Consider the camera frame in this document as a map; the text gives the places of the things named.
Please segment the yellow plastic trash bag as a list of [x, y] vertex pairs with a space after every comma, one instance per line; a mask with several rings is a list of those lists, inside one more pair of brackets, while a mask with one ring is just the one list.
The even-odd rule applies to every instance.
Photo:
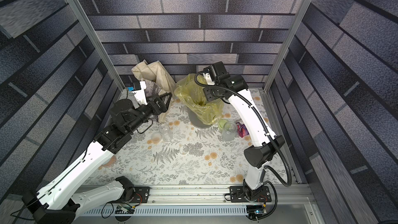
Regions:
[[194, 77], [189, 74], [178, 81], [174, 94], [204, 125], [213, 125], [221, 119], [224, 103], [220, 99], [209, 102], [204, 87], [197, 85]]

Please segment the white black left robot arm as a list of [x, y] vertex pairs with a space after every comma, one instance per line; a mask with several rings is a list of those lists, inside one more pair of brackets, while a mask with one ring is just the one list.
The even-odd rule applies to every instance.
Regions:
[[110, 109], [112, 123], [89, 143], [86, 150], [56, 179], [38, 192], [26, 193], [22, 201], [38, 224], [70, 224], [85, 212], [107, 203], [129, 203], [137, 196], [134, 184], [124, 176], [96, 189], [77, 193], [100, 166], [127, 144], [152, 116], [167, 112], [172, 94], [144, 97], [135, 107], [130, 99], [117, 101]]

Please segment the small clear bean jar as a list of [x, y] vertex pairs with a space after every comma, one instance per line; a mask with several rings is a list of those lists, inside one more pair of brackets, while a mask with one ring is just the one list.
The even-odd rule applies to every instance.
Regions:
[[172, 140], [172, 131], [168, 124], [162, 124], [159, 126], [159, 132], [162, 134], [162, 139], [165, 142], [170, 142]]

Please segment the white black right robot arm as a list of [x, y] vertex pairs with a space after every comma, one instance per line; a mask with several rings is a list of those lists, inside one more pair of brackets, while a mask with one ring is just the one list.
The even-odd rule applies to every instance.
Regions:
[[[199, 82], [198, 75], [204, 77], [205, 84]], [[215, 99], [227, 100], [239, 114], [251, 137], [252, 145], [244, 151], [245, 158], [250, 164], [243, 181], [245, 198], [252, 202], [262, 196], [266, 170], [272, 172], [284, 186], [291, 186], [291, 170], [281, 151], [285, 139], [281, 135], [277, 136], [265, 122], [244, 79], [241, 76], [232, 77], [228, 74], [212, 77], [209, 73], [199, 72], [198, 75], [195, 76], [195, 83], [204, 87], [206, 98], [210, 101]], [[286, 180], [269, 165], [275, 154], [279, 155], [285, 167]]]

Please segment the clear jar of mung beans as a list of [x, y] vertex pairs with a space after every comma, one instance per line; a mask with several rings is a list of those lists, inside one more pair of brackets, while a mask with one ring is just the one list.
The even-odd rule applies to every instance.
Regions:
[[237, 136], [237, 125], [232, 121], [227, 121], [222, 130], [222, 139], [226, 142], [233, 141]]

